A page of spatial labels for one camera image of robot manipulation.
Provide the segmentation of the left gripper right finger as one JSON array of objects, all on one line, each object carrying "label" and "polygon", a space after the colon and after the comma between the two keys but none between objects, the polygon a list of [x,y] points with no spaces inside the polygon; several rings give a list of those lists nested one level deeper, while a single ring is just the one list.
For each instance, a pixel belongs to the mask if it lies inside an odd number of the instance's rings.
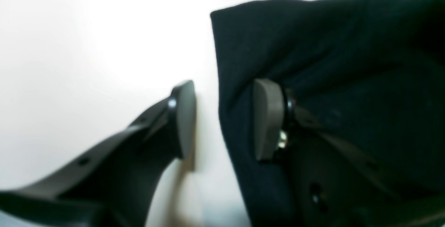
[{"label": "left gripper right finger", "polygon": [[281,167],[307,227],[442,227],[444,194],[321,126],[291,89],[253,83],[254,149]]}]

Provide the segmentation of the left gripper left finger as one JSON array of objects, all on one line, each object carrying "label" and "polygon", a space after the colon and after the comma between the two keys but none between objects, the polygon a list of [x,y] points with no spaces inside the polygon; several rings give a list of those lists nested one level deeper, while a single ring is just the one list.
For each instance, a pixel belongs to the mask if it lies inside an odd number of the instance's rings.
[{"label": "left gripper left finger", "polygon": [[165,169],[196,129],[193,81],[49,176],[1,192],[1,211],[48,227],[143,227]]}]

